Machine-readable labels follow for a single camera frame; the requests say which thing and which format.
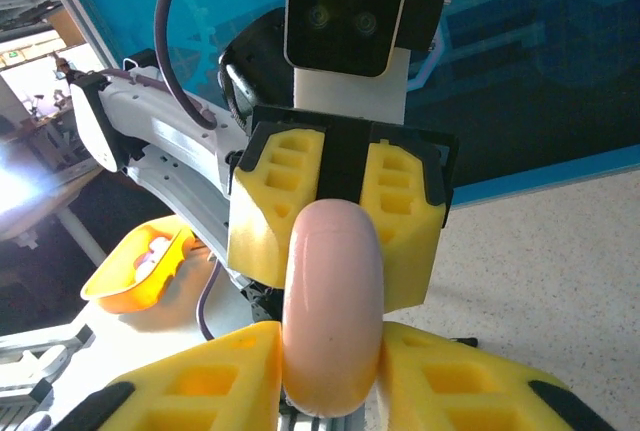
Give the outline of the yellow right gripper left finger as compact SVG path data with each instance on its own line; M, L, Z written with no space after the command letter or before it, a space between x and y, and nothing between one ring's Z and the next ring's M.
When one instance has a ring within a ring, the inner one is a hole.
M263 321L128 372L52 431L277 431L281 325Z

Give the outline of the pink earbud charging case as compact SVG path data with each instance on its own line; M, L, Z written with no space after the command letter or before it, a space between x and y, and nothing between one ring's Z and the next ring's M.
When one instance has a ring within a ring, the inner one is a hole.
M323 418L356 411L378 369L383 259L358 205L324 199L297 216L282 317L282 382L300 411Z

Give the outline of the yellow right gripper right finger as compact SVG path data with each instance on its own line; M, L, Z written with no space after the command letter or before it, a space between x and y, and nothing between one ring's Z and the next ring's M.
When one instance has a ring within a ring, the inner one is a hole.
M382 431L608 431L556 377L396 322L377 392Z

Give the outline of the small white plastic item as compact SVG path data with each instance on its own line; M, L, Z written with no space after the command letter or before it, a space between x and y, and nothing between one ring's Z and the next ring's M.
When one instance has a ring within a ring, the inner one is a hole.
M140 282L146 279L159 264L168 250L170 240L165 237L157 237L149 243L148 250L143 252L134 262L134 281Z

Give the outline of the white room table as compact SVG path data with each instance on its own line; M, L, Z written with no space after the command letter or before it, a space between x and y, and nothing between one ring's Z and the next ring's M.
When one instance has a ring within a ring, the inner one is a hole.
M11 241L19 247L34 250L38 247L37 225L55 217L91 262L100 265L106 254L70 205L101 172L97 166L85 166L73 177L67 177L63 172L65 182L47 183L41 192L11 208L0 202L0 242Z

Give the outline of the aluminium frame post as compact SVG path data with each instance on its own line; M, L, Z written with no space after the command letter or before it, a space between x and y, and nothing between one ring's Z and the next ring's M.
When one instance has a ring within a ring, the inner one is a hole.
M60 0L105 67L118 68L123 54L93 0Z

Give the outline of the yellow plastic bin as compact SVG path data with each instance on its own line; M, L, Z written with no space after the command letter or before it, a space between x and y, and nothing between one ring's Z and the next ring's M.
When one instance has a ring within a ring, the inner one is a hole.
M168 250L146 279L135 282L135 260L160 236L170 240ZM118 243L84 284L80 296L112 314L146 310L164 295L194 242L191 228L176 215L147 221Z

